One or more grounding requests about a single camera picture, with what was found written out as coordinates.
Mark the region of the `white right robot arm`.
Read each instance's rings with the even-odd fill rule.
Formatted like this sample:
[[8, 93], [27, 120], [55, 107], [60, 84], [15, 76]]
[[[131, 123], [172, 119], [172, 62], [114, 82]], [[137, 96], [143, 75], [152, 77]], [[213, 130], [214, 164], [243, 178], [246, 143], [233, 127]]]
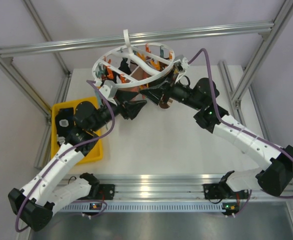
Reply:
[[171, 74], [159, 85], [142, 89], [140, 93], [156, 105], [172, 99], [196, 110], [194, 119], [202, 129], [228, 141], [255, 161], [257, 168], [231, 170], [220, 179], [218, 189], [223, 197], [229, 199], [244, 190], [262, 190], [281, 197], [293, 179], [293, 147], [272, 145], [217, 105], [216, 97], [220, 93], [211, 79], [201, 78], [191, 88], [174, 82]]

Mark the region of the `white round clip hanger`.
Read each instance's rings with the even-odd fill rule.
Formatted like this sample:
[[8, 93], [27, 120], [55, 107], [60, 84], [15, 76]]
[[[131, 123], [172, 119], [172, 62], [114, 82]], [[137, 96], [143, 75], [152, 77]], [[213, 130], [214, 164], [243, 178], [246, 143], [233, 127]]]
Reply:
[[[163, 43], [147, 42], [133, 44], [129, 40], [129, 31], [123, 31], [124, 45], [114, 48], [102, 55], [94, 63], [91, 73], [98, 86], [105, 80], [115, 83], [118, 88], [132, 88], [145, 85], [166, 76], [174, 67], [175, 52]], [[136, 80], [130, 75], [120, 71], [120, 63], [123, 58], [128, 58], [127, 63], [131, 72], [136, 68], [142, 68], [148, 77]]]

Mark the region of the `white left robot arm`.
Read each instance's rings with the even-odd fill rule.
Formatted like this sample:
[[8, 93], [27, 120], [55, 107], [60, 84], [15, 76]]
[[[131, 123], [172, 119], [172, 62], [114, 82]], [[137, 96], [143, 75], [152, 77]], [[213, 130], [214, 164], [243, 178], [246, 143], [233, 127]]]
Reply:
[[58, 152], [29, 183], [22, 188], [13, 188], [8, 194], [11, 209], [16, 214], [16, 228], [19, 221], [38, 232], [53, 216], [65, 206], [78, 200], [95, 199], [100, 192], [100, 181], [92, 173], [83, 173], [68, 185], [56, 188], [70, 169], [84, 159], [106, 134], [97, 131], [108, 123], [115, 123], [121, 115], [133, 120], [147, 104], [146, 100], [135, 100], [137, 92], [120, 90], [115, 103], [104, 100], [96, 108], [91, 101], [81, 101], [75, 108], [71, 128]]

